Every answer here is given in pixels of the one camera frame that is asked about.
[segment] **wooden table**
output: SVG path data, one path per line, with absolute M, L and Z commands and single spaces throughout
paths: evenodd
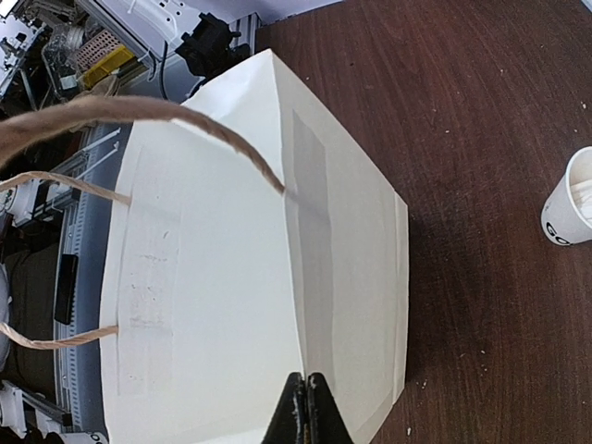
M 592 442 L 592 242 L 539 226 L 592 145 L 592 14 L 349 0 L 259 41 L 409 204 L 408 382 L 375 443 Z

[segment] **paper bag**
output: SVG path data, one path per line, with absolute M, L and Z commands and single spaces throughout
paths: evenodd
M 407 207 L 270 51 L 185 106 L 250 142 L 285 183 L 181 122 L 139 122 L 102 291 L 112 443 L 261 442 L 291 372 L 322 373 L 369 442 L 403 388 Z

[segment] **twisted paper handle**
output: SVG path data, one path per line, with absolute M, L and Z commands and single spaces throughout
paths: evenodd
M 169 121 L 173 119 L 191 123 L 207 134 L 232 146 L 237 153 L 245 155 L 251 161 L 277 192 L 283 194 L 285 187 L 278 176 L 259 152 L 239 134 L 202 113 L 150 97 L 86 96 L 64 105 L 50 106 L 41 111 L 26 113 L 0 122 L 0 166 L 31 144 L 50 139 L 81 124 L 94 121 L 123 123 L 135 120 Z M 53 180 L 105 199 L 123 204 L 131 202 L 129 196 L 123 196 L 82 180 L 42 171 L 22 173 L 12 179 L 0 182 L 0 191 L 13 188 L 29 179 Z M 4 323 L 0 323 L 0 333 L 7 335 L 22 347 L 35 350 L 55 350 L 76 347 L 108 335 L 117 334 L 118 327 L 98 328 L 61 340 L 30 340 Z

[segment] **white wall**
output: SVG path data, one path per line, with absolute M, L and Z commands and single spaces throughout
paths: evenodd
M 187 4 L 203 12 L 211 12 L 225 21 L 240 19 L 256 12 L 268 24 L 338 1 L 340 0 L 187 0 Z

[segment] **cup rim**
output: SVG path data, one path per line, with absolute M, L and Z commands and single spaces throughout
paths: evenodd
M 584 148 L 581 148 L 581 149 L 577 150 L 572 155 L 572 158 L 570 159 L 570 161 L 567 164 L 567 167 L 565 168 L 565 177 L 563 179 L 565 180 L 565 186 L 567 187 L 567 197 L 570 200 L 570 204 L 572 205 L 573 210 L 575 211 L 577 216 L 580 218 L 580 220 L 582 222 L 584 222 L 588 228 L 592 229 L 592 223 L 590 223 L 582 215 L 582 212 L 578 209 L 577 205 L 575 204 L 574 197 L 572 196 L 572 185 L 570 184 L 570 176 L 571 176 L 571 172 L 572 172 L 572 166 L 574 165 L 574 162 L 575 162 L 575 160 L 577 160 L 579 155 L 586 153 L 586 152 L 592 152 L 592 146 L 586 146 Z

